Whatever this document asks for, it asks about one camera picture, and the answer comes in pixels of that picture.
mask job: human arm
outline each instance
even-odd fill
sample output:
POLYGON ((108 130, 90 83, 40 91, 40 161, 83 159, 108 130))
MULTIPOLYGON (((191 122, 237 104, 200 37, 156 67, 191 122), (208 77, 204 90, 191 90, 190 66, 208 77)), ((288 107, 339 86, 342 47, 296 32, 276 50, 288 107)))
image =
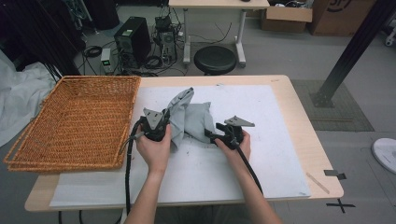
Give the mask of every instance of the human arm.
POLYGON ((136 148, 148 164, 148 177, 124 224, 154 223, 158 194, 170 154, 171 137, 171 127, 168 124, 161 142, 151 141, 146 136, 136 140, 136 148))
MULTIPOLYGON (((244 140, 240 144, 240 147, 244 152, 245 157, 248 159, 250 156, 250 135, 245 131, 243 131, 243 135, 244 140)), ((219 139, 216 139, 215 141, 218 147, 224 152, 233 172, 236 175, 236 178, 238 179, 252 223, 282 223, 280 218, 260 192, 237 150, 230 150, 219 139)))

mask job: forearm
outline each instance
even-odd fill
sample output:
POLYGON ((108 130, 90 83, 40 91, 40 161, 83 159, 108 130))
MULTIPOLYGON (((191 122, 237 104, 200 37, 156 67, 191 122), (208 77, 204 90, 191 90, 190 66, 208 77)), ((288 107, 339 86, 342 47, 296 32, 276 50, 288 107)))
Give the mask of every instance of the forearm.
POLYGON ((245 169, 234 171, 243 191, 252 223, 282 223, 273 208, 265 200, 259 188, 257 188, 250 173, 245 169))
POLYGON ((145 184, 137 196, 131 213, 124 224, 154 223, 158 194, 163 181, 162 173, 148 173, 145 184))

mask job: gray floor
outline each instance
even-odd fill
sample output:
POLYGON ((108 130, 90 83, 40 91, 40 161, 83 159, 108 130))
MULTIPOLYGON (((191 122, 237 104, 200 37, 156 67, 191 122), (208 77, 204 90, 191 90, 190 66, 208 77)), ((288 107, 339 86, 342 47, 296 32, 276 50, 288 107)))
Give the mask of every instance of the gray floor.
MULTIPOLYGON (((119 15, 125 21, 132 15, 153 18, 159 11, 156 7, 121 7, 119 15)), ((223 33, 228 25, 227 22, 218 23, 223 33)), ((225 43, 233 41, 236 30, 237 25, 233 23, 225 43)), ((191 34, 222 38, 214 22, 196 23, 191 27, 191 34)), ((88 37, 88 45, 101 46, 113 40, 103 33, 88 37)), ((325 79, 349 40, 349 37, 318 37, 309 33, 264 32, 259 29, 258 20, 248 19, 243 39, 247 67, 235 68, 230 76, 282 74, 291 79, 325 79)), ((317 132, 333 168, 346 175, 341 181, 345 191, 341 202, 356 207, 345 207, 343 213, 340 207, 326 205, 337 203, 336 199, 272 203, 285 223, 396 223, 396 175, 381 167, 370 150, 378 138, 396 138, 396 47, 385 47, 384 40, 385 35, 377 35, 345 80, 375 132, 317 132)), ((202 45, 194 44, 192 50, 202 45)), ((75 62, 80 65, 81 56, 78 55, 75 62)), ((98 71, 98 60, 91 59, 91 62, 98 71)), ((182 72, 186 71, 186 76, 202 75, 194 65, 188 70, 181 63, 174 67, 181 72, 169 69, 160 76, 183 76, 182 72)), ((92 71, 87 68, 86 73, 92 74, 92 71)), ((1 158, 13 141, 0 148, 1 158)), ((36 175, 9 173, 1 163, 0 176, 0 223, 57 222, 56 213, 30 213, 23 208, 36 175)), ((83 212, 84 223, 114 223, 119 215, 120 210, 83 212)), ((64 213, 64 223, 78 223, 78 212, 64 213)))

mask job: printed logo on box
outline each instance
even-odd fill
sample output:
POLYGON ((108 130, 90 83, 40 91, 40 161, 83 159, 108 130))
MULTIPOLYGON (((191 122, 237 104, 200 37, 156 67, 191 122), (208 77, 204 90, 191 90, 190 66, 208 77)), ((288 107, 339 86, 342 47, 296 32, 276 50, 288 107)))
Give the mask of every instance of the printed logo on box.
POLYGON ((329 12, 339 12, 344 10, 349 6, 349 3, 352 0, 331 0, 329 6, 327 7, 327 11, 329 12))

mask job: table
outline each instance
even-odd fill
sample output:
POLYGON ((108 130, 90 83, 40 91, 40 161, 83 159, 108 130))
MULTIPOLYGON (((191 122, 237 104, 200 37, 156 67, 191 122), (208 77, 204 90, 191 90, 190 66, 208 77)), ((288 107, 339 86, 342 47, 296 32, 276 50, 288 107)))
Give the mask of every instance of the table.
POLYGON ((238 8, 241 9, 241 18, 239 22, 238 36, 235 37, 236 51, 238 62, 241 67, 246 66, 246 58, 242 47, 242 34, 244 32, 245 17, 247 9, 263 9, 269 7, 267 0, 250 0, 243 2, 241 0, 170 0, 169 7, 181 7, 184 12, 184 57, 183 63, 189 64, 191 60, 191 39, 188 30, 188 11, 189 8, 238 8))
MULTIPOLYGON (((323 170, 332 170, 332 166, 288 77, 144 77, 141 86, 208 86, 219 83, 226 85, 270 85, 311 190, 311 196, 308 199, 340 198, 343 196, 344 191, 337 177, 326 176, 323 172, 323 170)), ((26 201, 25 209, 31 212, 56 211, 57 209, 50 207, 50 201, 58 180, 59 175, 40 175, 26 201)), ((76 208, 71 206, 64 210, 90 208, 92 209, 92 207, 76 208)))

